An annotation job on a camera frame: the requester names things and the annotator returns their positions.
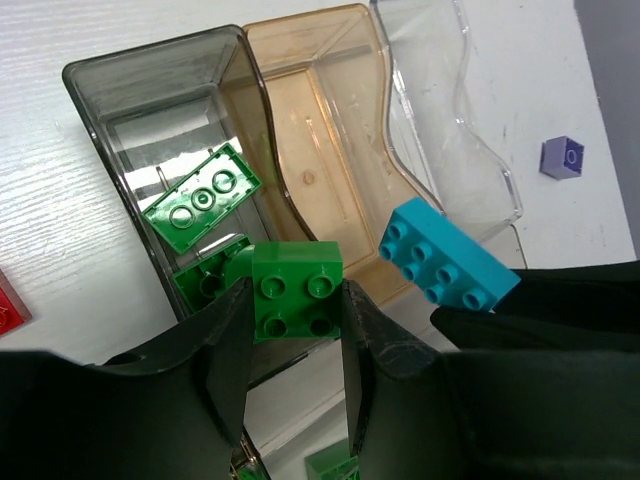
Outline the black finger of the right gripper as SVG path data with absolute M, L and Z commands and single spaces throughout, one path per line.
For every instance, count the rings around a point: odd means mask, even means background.
M 492 313 L 444 307 L 433 326 L 460 349 L 639 351 L 639 262 L 519 270 Z

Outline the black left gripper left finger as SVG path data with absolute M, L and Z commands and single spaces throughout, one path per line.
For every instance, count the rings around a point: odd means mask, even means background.
M 225 479 L 243 431 L 253 287 L 102 365 L 1 355 L 5 479 Z

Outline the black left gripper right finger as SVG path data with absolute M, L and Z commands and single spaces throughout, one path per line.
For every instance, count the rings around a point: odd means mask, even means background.
M 635 479 L 639 358 L 435 350 L 342 285 L 350 449 L 364 479 Z

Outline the green tall lego brick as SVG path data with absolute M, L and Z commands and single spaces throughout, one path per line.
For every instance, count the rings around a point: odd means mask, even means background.
M 255 245 L 244 234 L 230 234 L 202 259 L 173 275 L 191 313 L 219 298 L 238 279 L 252 275 Z

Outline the purple lego cube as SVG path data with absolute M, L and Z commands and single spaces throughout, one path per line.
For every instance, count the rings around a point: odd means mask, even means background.
M 539 172 L 556 180 L 582 175 L 585 147 L 567 136 L 546 140 L 542 144 Z

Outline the teal long lego brick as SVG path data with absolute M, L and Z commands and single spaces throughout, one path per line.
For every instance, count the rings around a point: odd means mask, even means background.
M 520 283 L 514 271 L 420 197 L 393 210 L 379 253 L 438 306 L 489 312 Z

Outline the green square lego brick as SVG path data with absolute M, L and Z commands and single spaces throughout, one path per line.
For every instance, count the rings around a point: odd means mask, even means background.
M 252 281 L 256 344 L 340 336 L 343 260 L 337 243 L 259 243 Z

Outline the green long lego brick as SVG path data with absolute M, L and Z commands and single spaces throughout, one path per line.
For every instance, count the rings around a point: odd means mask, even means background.
M 142 211 L 142 218 L 178 254 L 216 228 L 262 185 L 230 142 L 222 144 Z

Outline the green upturned lego brick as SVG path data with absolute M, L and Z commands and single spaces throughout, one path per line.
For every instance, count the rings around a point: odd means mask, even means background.
M 308 479 L 359 480 L 359 460 L 350 454 L 348 439 L 342 439 L 304 459 Z

